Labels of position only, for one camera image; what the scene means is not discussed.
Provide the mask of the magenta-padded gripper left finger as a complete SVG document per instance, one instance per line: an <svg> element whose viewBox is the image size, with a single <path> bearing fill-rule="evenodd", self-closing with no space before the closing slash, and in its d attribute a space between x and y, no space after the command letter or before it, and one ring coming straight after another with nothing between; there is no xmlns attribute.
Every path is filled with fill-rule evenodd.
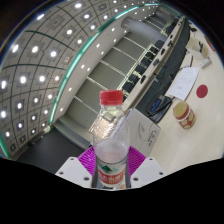
<svg viewBox="0 0 224 224"><path fill-rule="evenodd" d="M95 166L94 148L90 147L78 157L69 157L55 175L81 187L91 188Z"/></svg>

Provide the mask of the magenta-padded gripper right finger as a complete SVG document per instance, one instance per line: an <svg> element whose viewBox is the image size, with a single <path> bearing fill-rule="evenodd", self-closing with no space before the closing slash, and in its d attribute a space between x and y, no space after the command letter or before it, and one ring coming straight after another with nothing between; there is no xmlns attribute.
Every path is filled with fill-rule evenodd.
<svg viewBox="0 0 224 224"><path fill-rule="evenodd" d="M165 171L153 157L146 157L134 147L129 149L126 187L140 188L165 176Z"/></svg>

